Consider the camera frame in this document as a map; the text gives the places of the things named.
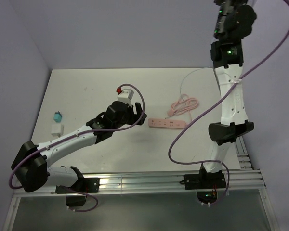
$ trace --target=pink power strip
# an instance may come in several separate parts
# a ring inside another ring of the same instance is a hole
[[[176,128],[184,129],[186,126],[183,120],[173,119],[149,119],[149,127],[151,128]]]

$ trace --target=pink extension cord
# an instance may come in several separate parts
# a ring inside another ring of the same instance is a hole
[[[190,122],[192,122],[191,110],[196,109],[198,105],[199,105],[199,101],[196,98],[190,98],[188,95],[182,94],[179,100],[174,102],[171,105],[171,109],[167,111],[167,115],[168,115],[167,118],[170,118],[175,115],[176,116],[182,115],[186,112],[189,112]]]

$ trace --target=white table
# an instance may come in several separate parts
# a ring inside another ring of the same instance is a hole
[[[32,141],[37,144],[52,140],[53,114],[63,115],[64,134],[70,133],[117,99],[116,88],[122,83],[134,84],[145,99],[148,118],[165,118],[170,105],[178,100],[182,79],[194,68],[168,69],[87,69],[53,70],[44,96]],[[196,97],[200,104],[192,111],[196,118],[220,99],[212,69],[192,73],[183,83],[182,93]],[[133,103],[140,102],[135,93]],[[189,121],[188,114],[173,119]],[[172,156],[178,161],[209,159],[211,140],[209,123],[219,122],[221,107],[195,123],[177,142]],[[198,170],[200,165],[182,166],[168,159],[168,148],[181,130],[150,128],[145,123],[130,130],[116,132],[97,145],[78,150],[54,166],[76,166],[82,172],[123,173]],[[240,169],[235,146],[228,151],[225,163]]]

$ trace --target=wall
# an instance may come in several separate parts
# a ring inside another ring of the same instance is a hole
[[[282,0],[258,0],[258,19],[244,40],[245,70],[276,46],[289,26]],[[245,136],[260,168],[282,231],[289,231],[289,38],[265,64],[244,79],[244,100],[255,130]]]
[[[0,0],[0,230],[11,201],[11,163],[30,139],[49,69],[6,0]]]
[[[10,0],[53,69],[205,67],[212,0]]]

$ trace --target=purple cable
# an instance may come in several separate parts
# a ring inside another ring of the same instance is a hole
[[[288,6],[289,6],[289,0],[283,0]],[[281,40],[281,42],[272,50],[271,53],[269,53],[260,63],[258,63],[257,65],[255,65],[251,70],[249,70],[248,72],[246,72],[245,74],[243,74],[240,79],[243,79],[244,77],[246,77],[248,74],[250,74],[252,71],[254,71],[255,69],[257,69],[260,65],[262,65],[265,61],[267,61],[278,49],[279,47],[286,41],[286,39],[289,36],[289,29],[287,31],[287,33],[285,34],[285,36],[283,37],[283,39]],[[206,114],[208,114],[210,111],[212,111],[214,108],[216,108],[218,105],[220,105],[227,97],[228,95],[230,95],[230,93],[233,91],[233,89],[236,87],[237,83],[234,83],[233,86],[229,89],[229,91],[216,103],[214,104],[212,107],[210,107],[207,111],[203,112],[201,115],[199,115],[196,119],[194,119],[190,124],[188,124],[181,132],[180,134],[174,139],[174,141],[172,142],[172,144],[169,147],[168,150],[168,157],[169,159],[179,165],[195,165],[195,164],[202,164],[202,163],[208,163],[208,162],[215,162],[215,163],[221,163],[227,170],[227,186],[226,189],[224,191],[224,193],[222,194],[222,196],[220,198],[218,198],[218,200],[216,200],[214,203],[212,203],[211,205],[217,203],[218,201],[220,201],[221,199],[223,199],[226,194],[227,191],[229,189],[229,183],[230,183],[230,172],[228,167],[221,161],[218,160],[205,160],[205,161],[196,161],[196,162],[179,162],[174,160],[171,157],[171,150],[173,148],[173,146],[175,145],[175,143],[180,139],[180,137],[194,124],[196,123],[198,120],[200,120],[202,117],[204,117]]]
[[[143,111],[142,111],[139,119],[138,119],[134,124],[132,124],[132,125],[126,127],[126,128],[120,128],[120,129],[94,129],[94,130],[88,130],[88,131],[80,132],[79,135],[83,135],[83,134],[91,133],[91,132],[99,132],[99,131],[112,131],[112,132],[115,132],[115,131],[125,131],[125,130],[127,130],[127,129],[130,129],[130,128],[136,126],[136,125],[140,122],[140,120],[142,119],[142,117],[143,117],[144,114],[145,114],[145,113],[144,113],[144,112],[145,112],[145,103],[144,103],[145,100],[144,100],[144,97],[142,96],[142,94],[140,93],[140,91],[139,91],[134,85],[125,83],[125,84],[120,85],[119,87],[122,88],[123,86],[129,86],[129,87],[134,88],[135,91],[137,91],[137,93],[139,94],[139,96],[140,96],[140,98],[141,98],[141,101],[142,101],[142,104],[143,104]],[[72,139],[72,138],[75,138],[75,137],[76,137],[76,135],[71,135],[71,136],[69,136],[69,137],[66,137],[66,138],[64,138],[64,139],[62,139],[62,140],[60,140],[60,141],[57,141],[57,142],[55,142],[55,143],[50,144],[50,145],[49,145],[49,148],[52,148],[52,147],[54,147],[54,146],[57,146],[57,145],[65,142],[65,141],[68,141],[68,140],[70,140],[70,139]],[[28,155],[25,159],[23,159],[23,160],[14,168],[14,170],[12,171],[12,173],[11,173],[11,175],[10,175],[10,178],[9,178],[9,186],[10,186],[11,189],[21,189],[21,188],[22,188],[22,186],[13,186],[13,185],[12,185],[13,176],[15,175],[15,173],[16,173],[16,171],[19,169],[19,167],[20,167],[21,165],[23,165],[28,159],[30,159],[30,158],[33,157],[34,155],[36,155],[36,154],[38,154],[38,153],[40,153],[40,152],[43,152],[43,151],[45,151],[45,150],[46,150],[46,148],[41,148],[40,150],[37,150],[37,151],[33,152],[32,154]],[[90,209],[87,209],[87,210],[78,210],[77,212],[87,212],[87,211],[91,211],[91,210],[93,210],[93,209],[96,208],[96,206],[97,206],[97,204],[98,204],[97,198],[95,198],[94,196],[92,196],[92,195],[90,195],[90,194],[87,194],[87,193],[82,193],[82,192],[80,193],[80,192],[77,192],[77,191],[73,191],[73,190],[71,190],[71,189],[69,189],[69,190],[70,190],[71,192],[74,192],[74,193],[78,193],[78,194],[81,194],[81,195],[89,196],[89,197],[93,198],[94,200],[96,200],[96,205],[95,205],[93,208],[90,208]]]

